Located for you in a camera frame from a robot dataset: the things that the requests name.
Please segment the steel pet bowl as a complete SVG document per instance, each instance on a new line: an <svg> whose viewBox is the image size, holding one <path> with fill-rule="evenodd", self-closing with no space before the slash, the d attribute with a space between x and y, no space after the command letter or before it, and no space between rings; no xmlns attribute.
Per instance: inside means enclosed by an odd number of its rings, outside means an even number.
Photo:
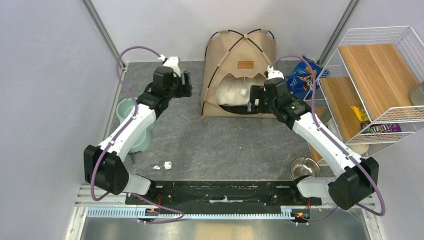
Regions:
<svg viewBox="0 0 424 240"><path fill-rule="evenodd" d="M321 177L321 169L313 159L298 157L290 164L290 176L293 180L302 176L319 178Z"/></svg>

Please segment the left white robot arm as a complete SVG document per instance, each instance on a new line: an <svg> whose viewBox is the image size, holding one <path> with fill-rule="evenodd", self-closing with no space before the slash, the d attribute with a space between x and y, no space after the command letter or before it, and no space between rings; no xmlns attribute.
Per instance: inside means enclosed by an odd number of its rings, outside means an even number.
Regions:
<svg viewBox="0 0 424 240"><path fill-rule="evenodd" d="M84 176L94 200L100 200L95 196L95 188L113 195L145 195L149 191L152 181L129 173L125 158L140 135L168 108L170 100L191 97L192 89L188 71L177 74L172 67L157 67L152 82L134 101L135 106L122 124L98 145L84 149Z"/></svg>

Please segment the white fluffy pillow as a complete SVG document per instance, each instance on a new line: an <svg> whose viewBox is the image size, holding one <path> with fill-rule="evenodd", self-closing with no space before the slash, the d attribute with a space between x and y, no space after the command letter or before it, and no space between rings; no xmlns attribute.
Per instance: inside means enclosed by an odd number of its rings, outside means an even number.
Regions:
<svg viewBox="0 0 424 240"><path fill-rule="evenodd" d="M265 82L265 78L261 74L257 74L253 78L246 77L245 83L248 89L248 93L246 97L243 97L240 94L242 85L243 85L243 77L234 77L232 74L226 75L221 82L219 83L216 90L216 102L218 105L222 106L247 106L249 96L250 96L250 88L252 85L263 86Z"/></svg>

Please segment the mint green bowl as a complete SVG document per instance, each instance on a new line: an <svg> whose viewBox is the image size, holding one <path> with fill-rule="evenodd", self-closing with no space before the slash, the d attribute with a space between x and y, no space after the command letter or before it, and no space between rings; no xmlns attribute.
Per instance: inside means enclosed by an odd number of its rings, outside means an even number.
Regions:
<svg viewBox="0 0 424 240"><path fill-rule="evenodd" d="M135 105L132 98L122 100L116 110L120 132L115 140L119 153L123 156L146 151L152 143L152 128L157 119L156 113L144 104Z"/></svg>

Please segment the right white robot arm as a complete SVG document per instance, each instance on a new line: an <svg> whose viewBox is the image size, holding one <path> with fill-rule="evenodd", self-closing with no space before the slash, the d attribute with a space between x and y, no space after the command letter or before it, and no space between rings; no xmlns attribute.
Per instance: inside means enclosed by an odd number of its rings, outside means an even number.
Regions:
<svg viewBox="0 0 424 240"><path fill-rule="evenodd" d="M288 92L282 78L252 85L248 112L273 114L276 119L305 139L327 162L334 177L301 177L296 187L305 198L330 198L348 210L378 192L379 164L363 158L339 140L302 99Z"/></svg>

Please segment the small white plastic cap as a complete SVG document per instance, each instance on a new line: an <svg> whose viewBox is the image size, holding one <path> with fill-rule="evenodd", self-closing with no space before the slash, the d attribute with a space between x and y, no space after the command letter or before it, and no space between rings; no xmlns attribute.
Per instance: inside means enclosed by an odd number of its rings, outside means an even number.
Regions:
<svg viewBox="0 0 424 240"><path fill-rule="evenodd" d="M170 170L170 169L172 169L172 162L171 162L171 161L166 161L166 162L164 162L164 168L165 168L166 170Z"/></svg>

